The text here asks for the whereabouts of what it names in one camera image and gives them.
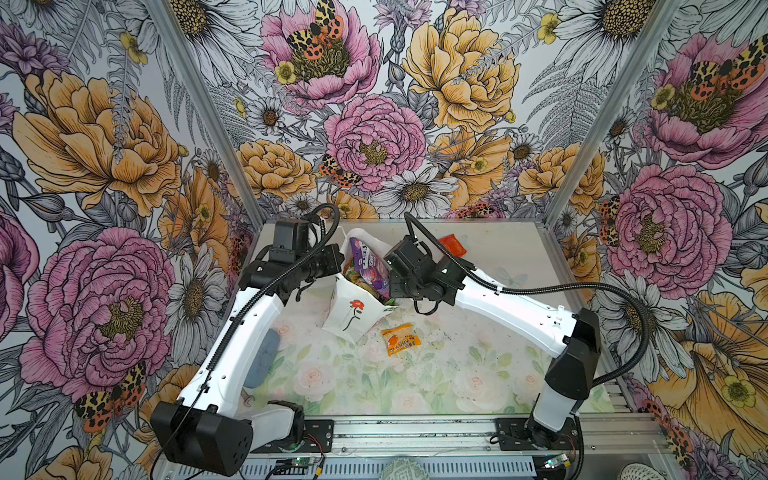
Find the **orange snack packet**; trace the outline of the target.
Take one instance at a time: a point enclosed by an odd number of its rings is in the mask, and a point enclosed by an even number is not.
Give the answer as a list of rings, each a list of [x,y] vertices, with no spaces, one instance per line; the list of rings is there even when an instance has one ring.
[[[383,330],[381,335],[389,357],[421,345],[421,340],[410,323]]]

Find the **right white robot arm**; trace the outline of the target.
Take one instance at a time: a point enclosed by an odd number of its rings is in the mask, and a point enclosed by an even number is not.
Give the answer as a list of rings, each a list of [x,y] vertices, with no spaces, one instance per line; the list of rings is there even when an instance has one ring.
[[[443,304],[480,314],[546,351],[552,360],[545,384],[524,423],[521,437],[535,447],[550,447],[567,420],[576,416],[591,390],[632,370],[650,343],[650,313],[634,295],[601,282],[577,282],[537,288],[511,288],[474,264],[456,257],[414,215],[406,214],[407,235],[386,255],[390,294]],[[596,369],[602,355],[598,315],[583,308],[571,312],[537,301],[537,296],[573,290],[596,290],[625,300],[640,320],[636,351],[603,375]]]

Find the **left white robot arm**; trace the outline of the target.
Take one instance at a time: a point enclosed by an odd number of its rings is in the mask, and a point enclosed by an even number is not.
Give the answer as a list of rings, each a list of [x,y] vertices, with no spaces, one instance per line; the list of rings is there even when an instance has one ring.
[[[175,400],[159,402],[151,414],[160,458],[232,476],[255,449],[302,442],[301,406],[271,401],[248,416],[238,408],[259,350],[290,298],[340,272],[343,256],[331,241],[339,221],[338,208],[324,203],[275,223],[271,244],[243,269],[228,319],[201,367]]]

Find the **white paper bag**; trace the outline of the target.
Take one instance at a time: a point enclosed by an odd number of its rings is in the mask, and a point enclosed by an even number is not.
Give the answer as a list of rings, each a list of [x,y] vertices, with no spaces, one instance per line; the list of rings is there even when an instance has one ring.
[[[341,272],[335,275],[330,310],[323,324],[323,329],[343,340],[356,343],[375,323],[393,312],[397,305],[394,298],[390,297],[390,300],[384,303],[345,277],[347,267],[352,260],[349,247],[349,240],[352,237],[365,242],[384,262],[388,272],[389,268],[384,261],[384,256],[389,252],[391,246],[370,235],[362,228],[349,230],[342,242],[341,253],[344,260]]]

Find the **small purple snack bag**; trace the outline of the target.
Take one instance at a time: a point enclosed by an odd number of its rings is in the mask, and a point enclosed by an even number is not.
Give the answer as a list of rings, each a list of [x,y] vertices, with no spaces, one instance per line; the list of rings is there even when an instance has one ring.
[[[345,277],[356,286],[366,290],[378,300],[390,300],[389,272],[384,262],[362,240],[349,240],[352,260]]]

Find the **small red sachet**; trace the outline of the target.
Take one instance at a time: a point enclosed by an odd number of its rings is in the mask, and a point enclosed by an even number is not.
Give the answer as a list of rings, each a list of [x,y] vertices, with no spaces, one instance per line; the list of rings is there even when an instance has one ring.
[[[455,257],[461,258],[467,253],[465,247],[454,234],[444,236],[439,241]]]

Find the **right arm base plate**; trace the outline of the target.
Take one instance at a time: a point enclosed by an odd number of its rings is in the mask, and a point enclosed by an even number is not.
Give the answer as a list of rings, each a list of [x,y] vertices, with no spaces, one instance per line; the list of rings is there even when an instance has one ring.
[[[529,427],[528,417],[500,417],[494,420],[495,438],[502,451],[576,451],[582,446],[580,428],[567,418],[556,433],[544,427]]]

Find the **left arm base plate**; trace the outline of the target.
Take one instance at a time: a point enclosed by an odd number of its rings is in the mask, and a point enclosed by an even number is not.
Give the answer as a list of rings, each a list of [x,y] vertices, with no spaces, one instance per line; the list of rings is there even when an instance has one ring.
[[[294,453],[330,453],[334,441],[335,422],[333,420],[309,419],[304,423],[302,437],[297,442],[291,438],[268,443],[253,453],[294,454]]]

